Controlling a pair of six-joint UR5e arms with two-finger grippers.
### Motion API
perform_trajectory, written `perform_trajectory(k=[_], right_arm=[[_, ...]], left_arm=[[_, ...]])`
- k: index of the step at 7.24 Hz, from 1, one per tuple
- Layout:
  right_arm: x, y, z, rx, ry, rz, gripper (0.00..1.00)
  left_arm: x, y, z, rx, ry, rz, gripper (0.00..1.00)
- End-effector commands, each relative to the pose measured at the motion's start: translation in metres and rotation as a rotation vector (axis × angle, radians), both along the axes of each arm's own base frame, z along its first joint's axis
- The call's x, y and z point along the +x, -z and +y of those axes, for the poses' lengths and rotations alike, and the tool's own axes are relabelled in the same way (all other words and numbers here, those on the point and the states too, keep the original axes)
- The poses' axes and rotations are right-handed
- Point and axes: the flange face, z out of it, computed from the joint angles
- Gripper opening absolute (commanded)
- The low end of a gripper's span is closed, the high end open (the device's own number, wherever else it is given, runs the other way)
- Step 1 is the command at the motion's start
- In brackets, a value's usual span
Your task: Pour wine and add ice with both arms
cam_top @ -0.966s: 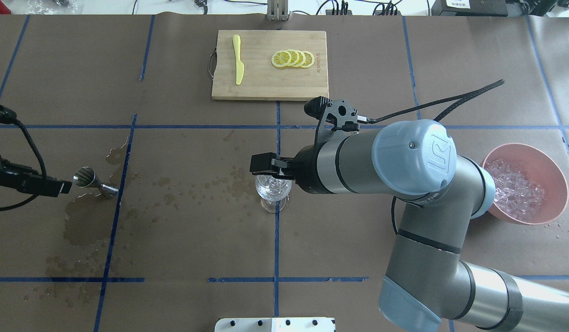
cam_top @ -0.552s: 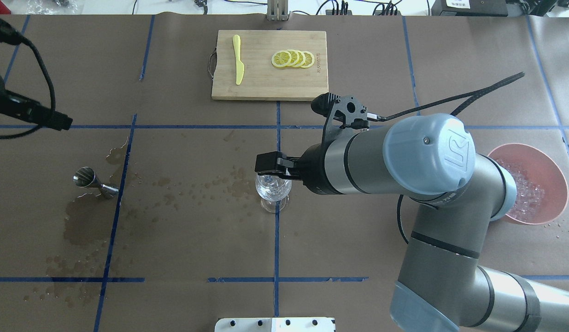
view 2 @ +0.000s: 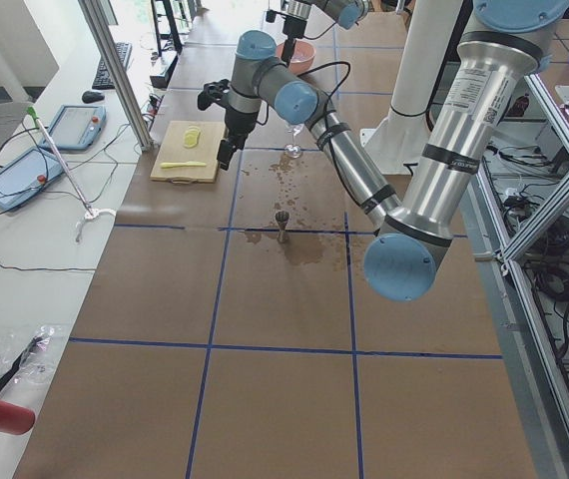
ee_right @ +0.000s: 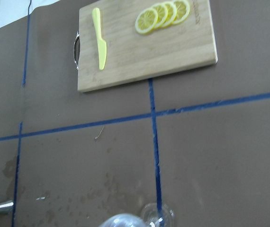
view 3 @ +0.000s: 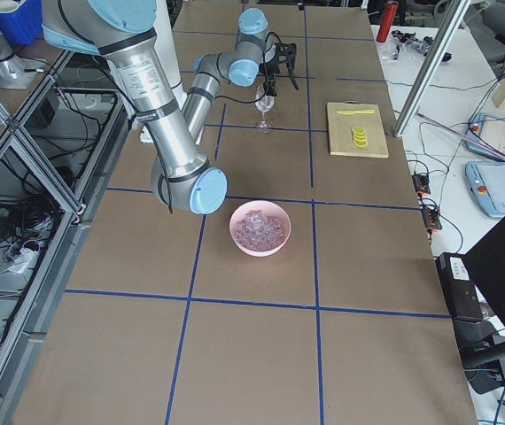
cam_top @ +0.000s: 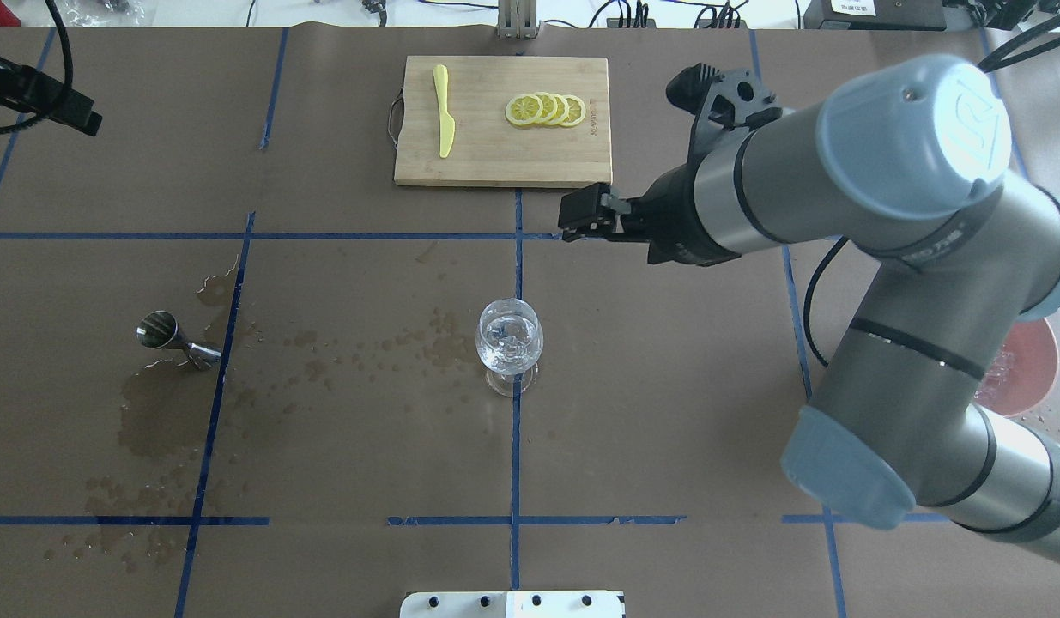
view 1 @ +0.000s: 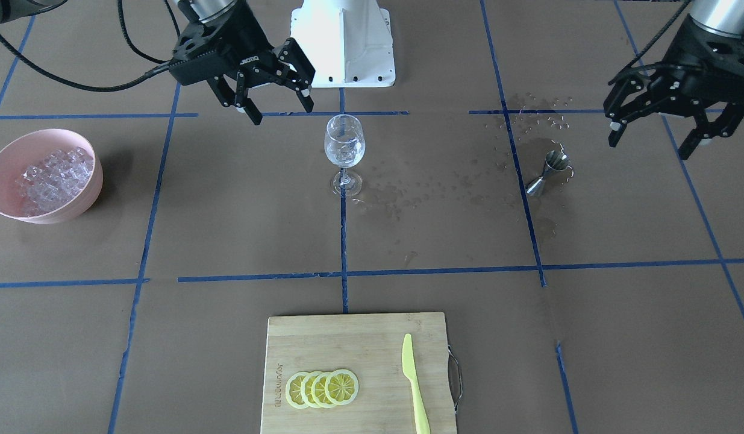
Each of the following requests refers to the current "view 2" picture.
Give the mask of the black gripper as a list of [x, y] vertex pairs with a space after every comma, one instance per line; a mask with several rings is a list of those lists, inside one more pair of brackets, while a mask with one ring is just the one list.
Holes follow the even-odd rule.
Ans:
[[283, 33], [287, 39], [283, 43], [282, 60], [286, 65], [290, 64], [290, 60], [295, 53], [297, 39], [304, 37], [307, 20], [292, 15], [284, 16]]
[[245, 147], [249, 134], [255, 129], [259, 111], [242, 112], [233, 107], [227, 107], [225, 113], [226, 135], [220, 141], [217, 161], [220, 168], [227, 171], [232, 159], [232, 150], [235, 152]]

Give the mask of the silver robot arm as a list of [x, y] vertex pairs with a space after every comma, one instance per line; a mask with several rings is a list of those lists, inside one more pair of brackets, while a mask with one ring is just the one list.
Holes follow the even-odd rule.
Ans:
[[281, 59], [289, 65], [296, 41], [304, 37], [312, 7], [317, 7], [343, 29], [350, 29], [369, 11], [369, 2], [363, 0], [290, 0], [281, 2], [284, 14], [283, 33], [286, 35]]
[[207, 84], [200, 109], [219, 105], [226, 168], [255, 128], [262, 105], [305, 126], [377, 230], [364, 275], [380, 295], [423, 296], [453, 239], [450, 222], [518, 82], [544, 69], [565, 1], [420, 1], [387, 118], [368, 142], [343, 122], [331, 96], [294, 75], [275, 40], [251, 30], [233, 74]]

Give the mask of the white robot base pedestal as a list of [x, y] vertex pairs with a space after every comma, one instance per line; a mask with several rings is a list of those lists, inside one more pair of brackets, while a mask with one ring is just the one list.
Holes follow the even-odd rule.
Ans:
[[366, 131], [363, 143], [386, 175], [402, 174], [419, 160], [430, 137], [429, 100], [462, 9], [461, 1], [418, 1], [413, 10], [387, 116]]

